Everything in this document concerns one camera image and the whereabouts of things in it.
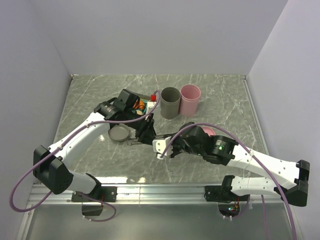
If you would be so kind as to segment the metal serving tongs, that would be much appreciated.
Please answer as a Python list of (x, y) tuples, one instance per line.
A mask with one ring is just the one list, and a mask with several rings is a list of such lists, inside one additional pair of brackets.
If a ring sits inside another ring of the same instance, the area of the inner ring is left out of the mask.
[(151, 145), (152, 145), (152, 144), (149, 144), (149, 143), (140, 142), (140, 141), (138, 141), (138, 139), (136, 139), (136, 138), (127, 139), (127, 140), (126, 140), (126, 144), (127, 144), (128, 146), (133, 146), (133, 145), (149, 145), (149, 146), (151, 146)]

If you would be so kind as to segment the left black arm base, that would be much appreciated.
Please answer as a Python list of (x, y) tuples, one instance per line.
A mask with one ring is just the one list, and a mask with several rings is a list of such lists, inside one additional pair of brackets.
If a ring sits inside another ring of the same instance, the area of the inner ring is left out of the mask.
[(97, 190), (93, 190), (91, 193), (85, 194), (76, 191), (72, 194), (72, 203), (82, 203), (81, 212), (85, 218), (99, 217), (103, 210), (109, 206), (113, 209), (113, 214), (108, 218), (113, 218), (117, 210), (111, 203), (115, 203), (117, 199), (116, 186), (100, 186)]

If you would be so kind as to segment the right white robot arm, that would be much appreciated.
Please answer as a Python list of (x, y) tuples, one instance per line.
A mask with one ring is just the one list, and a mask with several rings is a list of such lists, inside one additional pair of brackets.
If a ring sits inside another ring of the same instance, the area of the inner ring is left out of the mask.
[(256, 177), (226, 175), (221, 185), (207, 185), (208, 202), (246, 201), (250, 195), (268, 195), (305, 207), (308, 200), (310, 163), (285, 161), (255, 151), (232, 138), (209, 135), (203, 127), (190, 122), (176, 134), (155, 137), (152, 147), (158, 159), (186, 153), (202, 157), (208, 163), (247, 170)]

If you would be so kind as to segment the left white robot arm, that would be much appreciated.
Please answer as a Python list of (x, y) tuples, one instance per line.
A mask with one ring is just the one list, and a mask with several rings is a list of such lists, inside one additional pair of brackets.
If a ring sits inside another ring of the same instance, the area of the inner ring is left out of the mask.
[(88, 118), (63, 139), (49, 147), (39, 146), (34, 151), (33, 175), (55, 195), (65, 190), (82, 192), (89, 201), (101, 196), (101, 183), (91, 174), (71, 171), (76, 157), (93, 141), (115, 125), (125, 124), (141, 132), (152, 120), (159, 104), (151, 101), (145, 115), (133, 112), (140, 97), (123, 89), (118, 97), (99, 103)]

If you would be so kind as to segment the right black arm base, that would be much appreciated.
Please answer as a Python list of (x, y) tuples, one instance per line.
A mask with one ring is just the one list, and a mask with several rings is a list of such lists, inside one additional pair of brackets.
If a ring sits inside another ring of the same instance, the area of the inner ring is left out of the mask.
[(219, 213), (223, 219), (233, 220), (241, 216), (250, 206), (250, 196), (239, 196), (231, 192), (231, 187), (222, 185), (206, 185), (204, 199), (207, 202), (218, 203)]

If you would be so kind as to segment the pink round lid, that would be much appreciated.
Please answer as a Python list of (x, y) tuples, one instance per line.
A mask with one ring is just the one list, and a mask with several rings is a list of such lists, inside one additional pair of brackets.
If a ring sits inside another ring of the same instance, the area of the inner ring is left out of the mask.
[(212, 128), (208, 127), (208, 126), (202, 126), (201, 128), (210, 137), (216, 135), (215, 131)]

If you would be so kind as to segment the grey round lid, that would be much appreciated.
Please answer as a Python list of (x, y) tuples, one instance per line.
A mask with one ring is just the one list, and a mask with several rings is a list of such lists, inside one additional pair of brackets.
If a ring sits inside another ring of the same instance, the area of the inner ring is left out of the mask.
[(118, 124), (108, 130), (109, 138), (114, 142), (125, 142), (130, 137), (130, 130), (124, 124)]

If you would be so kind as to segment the orange fried food piece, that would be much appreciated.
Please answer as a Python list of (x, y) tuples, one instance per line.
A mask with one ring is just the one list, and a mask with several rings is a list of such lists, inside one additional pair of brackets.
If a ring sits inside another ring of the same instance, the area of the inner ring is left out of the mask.
[(145, 110), (145, 103), (142, 100), (137, 100), (133, 105), (133, 109), (144, 111)]

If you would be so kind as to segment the square teal ceramic plate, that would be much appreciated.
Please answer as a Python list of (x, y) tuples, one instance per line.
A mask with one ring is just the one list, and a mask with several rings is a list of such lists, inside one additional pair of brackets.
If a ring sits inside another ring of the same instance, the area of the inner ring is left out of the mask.
[(156, 105), (157, 97), (155, 94), (150, 96), (140, 96), (133, 106), (133, 112), (139, 116), (145, 115)]

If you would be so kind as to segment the grey cylindrical container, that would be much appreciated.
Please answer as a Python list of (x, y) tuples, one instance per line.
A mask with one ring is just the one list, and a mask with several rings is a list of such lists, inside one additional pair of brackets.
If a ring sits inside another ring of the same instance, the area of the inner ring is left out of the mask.
[(167, 120), (172, 120), (179, 114), (181, 93), (174, 87), (166, 87), (160, 95), (160, 114)]

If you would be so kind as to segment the pink cylindrical container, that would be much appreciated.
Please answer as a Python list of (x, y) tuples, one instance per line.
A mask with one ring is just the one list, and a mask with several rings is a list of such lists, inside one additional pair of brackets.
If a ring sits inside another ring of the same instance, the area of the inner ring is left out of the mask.
[(180, 95), (179, 113), (185, 117), (194, 116), (201, 97), (200, 88), (193, 84), (184, 85), (180, 90)]

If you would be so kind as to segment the aluminium mounting rail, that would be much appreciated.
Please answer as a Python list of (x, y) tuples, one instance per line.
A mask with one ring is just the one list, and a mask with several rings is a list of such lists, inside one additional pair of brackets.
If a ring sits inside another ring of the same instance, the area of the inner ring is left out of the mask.
[(207, 201), (204, 183), (107, 184), (107, 206), (79, 193), (49, 194), (32, 187), (19, 240), (290, 240), (283, 202), (252, 195), (240, 214), (223, 216), (226, 203)]

